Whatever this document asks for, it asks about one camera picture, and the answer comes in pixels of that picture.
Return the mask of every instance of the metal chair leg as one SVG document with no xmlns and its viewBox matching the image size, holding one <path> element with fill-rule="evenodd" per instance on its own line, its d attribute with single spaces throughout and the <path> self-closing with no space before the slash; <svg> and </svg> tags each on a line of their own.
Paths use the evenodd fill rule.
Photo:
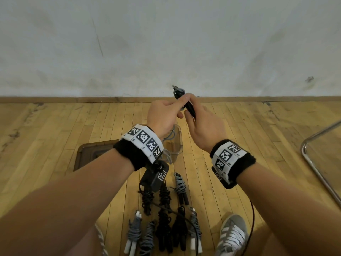
<svg viewBox="0 0 341 256">
<path fill-rule="evenodd" d="M 324 135 L 325 133 L 328 133 L 329 131 L 337 128 L 339 125 L 341 125 L 341 120 L 338 122 L 335 122 L 334 124 L 331 124 L 330 126 L 326 127 L 325 129 L 322 129 L 321 131 L 313 134 L 312 136 L 305 139 L 301 145 L 301 153 L 304 157 L 304 159 L 309 163 L 310 167 L 313 169 L 317 177 L 320 179 L 320 181 L 323 183 L 323 185 L 327 188 L 329 193 L 332 195 L 332 197 L 335 199 L 336 203 L 341 207 L 341 198 L 339 195 L 335 192 L 335 190 L 332 188 L 332 186 L 329 184 L 327 179 L 321 174 L 321 172 L 318 170 L 316 165 L 313 163 L 313 161 L 310 159 L 310 157 L 307 155 L 306 147 L 310 141 L 315 140 L 316 138 Z"/>
</svg>

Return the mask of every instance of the white wall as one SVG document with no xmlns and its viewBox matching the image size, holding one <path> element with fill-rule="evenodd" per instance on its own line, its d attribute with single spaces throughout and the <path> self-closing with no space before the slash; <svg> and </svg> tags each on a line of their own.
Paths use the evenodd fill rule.
<svg viewBox="0 0 341 256">
<path fill-rule="evenodd" d="M 341 0 L 0 0 L 0 96 L 341 95 L 340 69 Z"/>
</svg>

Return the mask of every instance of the gray sneaker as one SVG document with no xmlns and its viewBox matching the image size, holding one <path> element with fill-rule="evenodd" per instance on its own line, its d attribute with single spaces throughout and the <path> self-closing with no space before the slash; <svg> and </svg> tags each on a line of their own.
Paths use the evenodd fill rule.
<svg viewBox="0 0 341 256">
<path fill-rule="evenodd" d="M 220 241 L 215 255 L 235 255 L 243 247 L 248 237 L 244 219 L 240 215 L 230 215 L 221 226 Z"/>
</svg>

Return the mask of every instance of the baseboard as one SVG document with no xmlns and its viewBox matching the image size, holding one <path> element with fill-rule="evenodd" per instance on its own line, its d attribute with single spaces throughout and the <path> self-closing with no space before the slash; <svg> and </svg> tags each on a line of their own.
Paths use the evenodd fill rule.
<svg viewBox="0 0 341 256">
<path fill-rule="evenodd" d="M 199 97 L 202 102 L 341 101 L 341 96 Z M 0 97 L 0 103 L 152 102 L 174 97 Z"/>
</svg>

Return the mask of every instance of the black handle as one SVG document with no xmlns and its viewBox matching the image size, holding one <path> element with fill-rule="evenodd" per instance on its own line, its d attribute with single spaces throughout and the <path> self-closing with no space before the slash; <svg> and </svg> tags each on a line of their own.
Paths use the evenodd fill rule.
<svg viewBox="0 0 341 256">
<path fill-rule="evenodd" d="M 178 88 L 177 86 L 173 85 L 173 89 L 174 89 L 173 94 L 176 99 L 179 99 L 182 95 L 185 94 L 185 90 Z M 190 112 L 192 117 L 195 119 L 195 110 L 193 108 L 192 103 L 187 102 L 184 107 Z"/>
</svg>

